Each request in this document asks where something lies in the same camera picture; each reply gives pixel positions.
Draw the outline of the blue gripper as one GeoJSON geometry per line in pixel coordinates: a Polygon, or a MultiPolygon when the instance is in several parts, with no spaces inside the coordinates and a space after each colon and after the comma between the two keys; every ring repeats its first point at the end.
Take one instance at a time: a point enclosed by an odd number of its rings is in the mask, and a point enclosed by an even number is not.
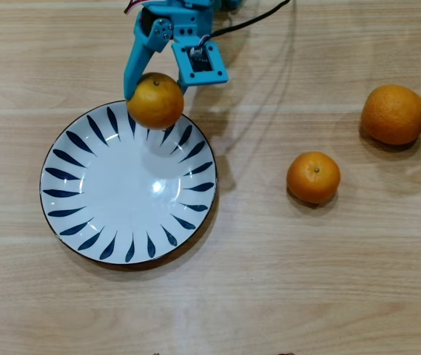
{"type": "MultiPolygon", "coordinates": [[[[151,57],[163,51],[173,33],[174,37],[201,38],[211,31],[211,7],[144,5],[133,29],[134,43],[124,70],[124,98],[132,98],[151,57]]],[[[189,87],[188,76],[188,72],[179,70],[177,84],[182,93],[189,87]]]]}

